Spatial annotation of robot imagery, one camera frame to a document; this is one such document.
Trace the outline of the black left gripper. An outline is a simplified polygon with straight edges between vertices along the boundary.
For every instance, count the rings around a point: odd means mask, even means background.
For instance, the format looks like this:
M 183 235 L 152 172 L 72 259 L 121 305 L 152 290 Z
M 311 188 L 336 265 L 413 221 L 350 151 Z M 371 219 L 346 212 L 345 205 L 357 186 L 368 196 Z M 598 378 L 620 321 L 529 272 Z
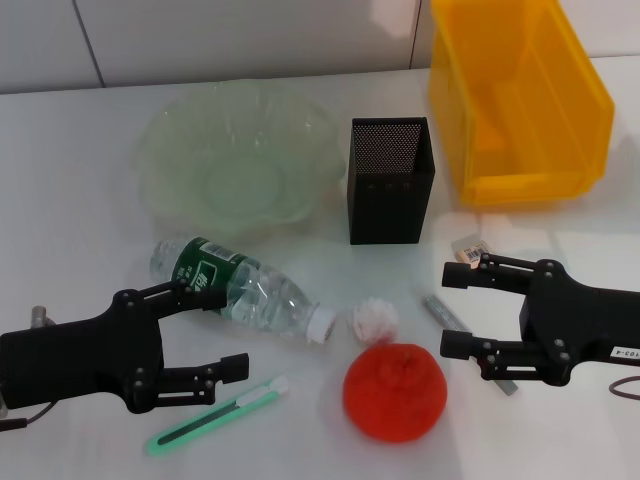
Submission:
M 196 367 L 163 369 L 156 316 L 191 310 L 220 311 L 226 289 L 197 290 L 174 280 L 125 299 L 114 297 L 101 315 L 1 336 L 1 395 L 19 409 L 95 393 L 123 400 L 134 414 L 156 406 L 212 405 L 217 383 L 249 378 L 249 355 L 241 353 Z

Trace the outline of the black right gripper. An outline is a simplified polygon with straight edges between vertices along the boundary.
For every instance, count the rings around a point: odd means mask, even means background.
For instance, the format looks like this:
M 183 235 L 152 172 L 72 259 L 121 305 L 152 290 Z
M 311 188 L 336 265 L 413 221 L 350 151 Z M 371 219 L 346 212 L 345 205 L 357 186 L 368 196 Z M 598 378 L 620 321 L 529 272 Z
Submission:
M 483 253 L 475 268 L 444 264 L 442 286 L 527 292 L 522 341 L 444 330 L 440 355 L 473 358 L 484 380 L 539 380 L 565 386 L 574 367 L 600 362 L 639 365 L 639 294 L 584 285 L 557 261 L 530 262 Z

